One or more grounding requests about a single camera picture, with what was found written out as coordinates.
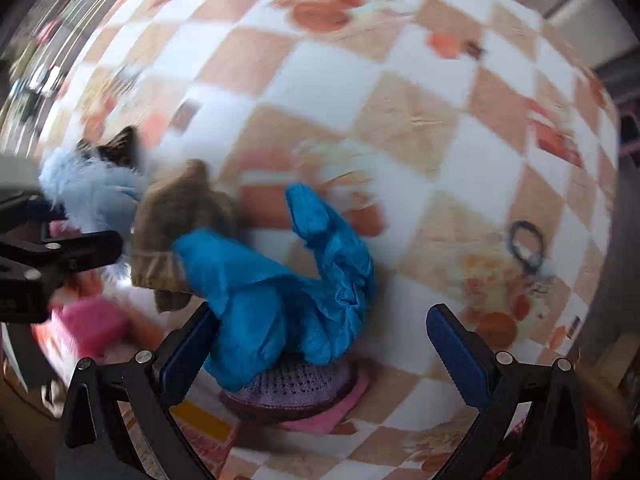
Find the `brown sock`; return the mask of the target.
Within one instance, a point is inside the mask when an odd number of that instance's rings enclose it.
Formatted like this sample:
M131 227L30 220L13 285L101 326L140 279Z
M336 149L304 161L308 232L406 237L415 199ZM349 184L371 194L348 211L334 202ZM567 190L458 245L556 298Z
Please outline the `brown sock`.
M148 188L132 228L132 284L154 292L158 312L175 312L188 305L192 292L172 245L199 229L236 237L238 211L227 193L209 185L206 163L189 159Z

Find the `light blue fluffy item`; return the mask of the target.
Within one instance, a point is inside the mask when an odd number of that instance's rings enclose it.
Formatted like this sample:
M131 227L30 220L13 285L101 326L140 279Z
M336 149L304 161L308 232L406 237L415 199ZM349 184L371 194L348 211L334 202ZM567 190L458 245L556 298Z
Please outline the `light blue fluffy item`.
M39 183L43 195L65 210L66 219L83 233L131 234L138 205L148 187L139 171L117 166L96 151L56 148L43 161Z

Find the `checkered printed tablecloth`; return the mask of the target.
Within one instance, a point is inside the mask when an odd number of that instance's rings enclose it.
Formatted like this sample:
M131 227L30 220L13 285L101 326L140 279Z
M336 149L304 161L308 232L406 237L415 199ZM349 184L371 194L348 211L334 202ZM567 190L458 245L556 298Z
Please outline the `checkered printed tablecloth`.
M267 257L314 275L284 192L368 244L366 396L326 436L244 428L224 476L421 479L471 418L427 339L444 302L522 362L570 351L610 242L613 101L521 0L117 0L75 55L42 152L138 128L198 158Z

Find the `blue cloth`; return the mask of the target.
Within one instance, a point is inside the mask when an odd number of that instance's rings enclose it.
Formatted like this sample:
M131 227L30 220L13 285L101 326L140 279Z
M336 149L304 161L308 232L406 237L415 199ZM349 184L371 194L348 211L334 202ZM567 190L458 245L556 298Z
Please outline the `blue cloth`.
M285 199L318 278L208 229L172 245L192 292L219 322L204 367L230 392L271 370L283 353L314 365L344 356L378 292L373 259L348 222L307 185L289 186Z

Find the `pink sponge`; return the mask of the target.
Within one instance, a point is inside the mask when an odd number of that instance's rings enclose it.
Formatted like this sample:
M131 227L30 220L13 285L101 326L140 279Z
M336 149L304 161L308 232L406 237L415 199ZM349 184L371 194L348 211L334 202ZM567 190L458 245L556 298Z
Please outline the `pink sponge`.
M341 401L338 401L337 404L334 404L320 414L304 419L292 420L292 422L280 422L278 428L301 432L302 434L313 434L314 436L333 434L337 426L341 422L344 422L346 416L358 404L367 392L369 386L369 374L362 367L359 367L355 385Z

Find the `purple black knitted hat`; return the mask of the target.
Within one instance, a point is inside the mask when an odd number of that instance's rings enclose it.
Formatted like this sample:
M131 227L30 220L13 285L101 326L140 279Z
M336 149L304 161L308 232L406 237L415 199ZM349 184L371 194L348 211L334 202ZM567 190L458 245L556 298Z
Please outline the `purple black knitted hat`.
M358 367L347 360L316 365L280 361L238 392L221 391L226 408L244 422L294 422L333 408L356 386Z

